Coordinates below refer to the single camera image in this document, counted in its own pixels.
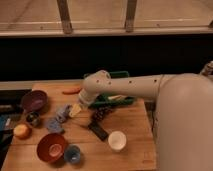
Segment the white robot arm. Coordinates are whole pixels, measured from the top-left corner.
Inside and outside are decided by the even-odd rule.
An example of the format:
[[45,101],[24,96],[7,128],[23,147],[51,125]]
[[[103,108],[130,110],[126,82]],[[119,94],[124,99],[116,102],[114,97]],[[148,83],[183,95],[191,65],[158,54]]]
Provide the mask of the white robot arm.
[[157,171],[213,171],[213,80],[194,73],[111,78],[87,76],[78,102],[88,107],[102,93],[154,100]]

